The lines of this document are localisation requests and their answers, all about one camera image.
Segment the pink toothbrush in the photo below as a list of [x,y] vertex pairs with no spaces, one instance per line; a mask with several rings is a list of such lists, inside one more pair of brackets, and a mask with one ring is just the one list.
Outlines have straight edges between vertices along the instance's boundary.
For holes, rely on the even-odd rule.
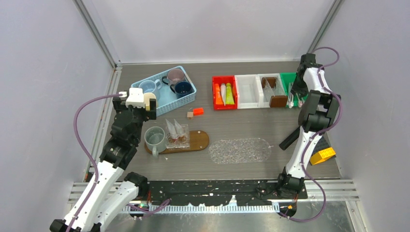
[[298,96],[296,98],[297,98],[298,107],[301,108],[304,104],[304,100],[301,97],[298,97]]

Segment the grey-green mug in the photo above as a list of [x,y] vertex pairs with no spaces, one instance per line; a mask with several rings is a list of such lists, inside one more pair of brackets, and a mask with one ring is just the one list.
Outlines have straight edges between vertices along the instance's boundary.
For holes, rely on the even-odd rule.
[[158,157],[161,152],[166,150],[165,131],[161,127],[154,126],[146,130],[144,141],[154,157]]

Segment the white toothpaste tube red cap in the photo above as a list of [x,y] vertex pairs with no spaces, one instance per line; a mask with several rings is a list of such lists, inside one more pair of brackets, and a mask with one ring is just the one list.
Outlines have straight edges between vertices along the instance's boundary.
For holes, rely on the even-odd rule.
[[178,139],[178,134],[177,134],[177,132],[176,132],[176,128],[175,128],[175,126],[174,126],[174,124],[172,124],[169,120],[165,120],[166,121],[166,124],[167,124],[167,128],[168,128],[168,131],[169,131],[169,134],[170,134],[170,137],[173,139],[173,140],[177,140]]

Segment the clear textured acrylic holder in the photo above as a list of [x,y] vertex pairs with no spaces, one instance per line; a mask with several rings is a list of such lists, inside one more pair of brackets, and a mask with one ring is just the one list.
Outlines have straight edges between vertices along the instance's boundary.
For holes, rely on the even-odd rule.
[[182,138],[177,138],[173,139],[171,137],[171,133],[168,130],[168,127],[165,127],[165,134],[166,134],[166,148],[169,150],[188,150],[190,149],[190,130],[188,124],[182,124],[181,125],[183,129],[183,137]]

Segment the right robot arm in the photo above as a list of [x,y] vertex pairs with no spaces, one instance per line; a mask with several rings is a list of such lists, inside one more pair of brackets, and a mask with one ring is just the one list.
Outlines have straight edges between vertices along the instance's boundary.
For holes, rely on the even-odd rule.
[[340,106],[340,97],[325,80],[324,66],[316,63],[312,53],[301,56],[291,93],[300,94],[306,100],[298,117],[299,137],[295,150],[276,185],[278,196],[285,199],[302,191],[313,150],[324,132],[332,127]]

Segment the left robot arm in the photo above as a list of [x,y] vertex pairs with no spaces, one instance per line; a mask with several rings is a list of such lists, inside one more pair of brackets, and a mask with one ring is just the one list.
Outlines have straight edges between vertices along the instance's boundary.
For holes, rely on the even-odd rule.
[[111,138],[96,164],[93,180],[71,211],[51,223],[52,232],[104,232],[126,204],[134,199],[143,200],[148,194],[147,178],[130,172],[115,193],[108,196],[137,152],[143,123],[156,119],[156,99],[131,102],[115,96],[113,105],[117,114],[111,126]]

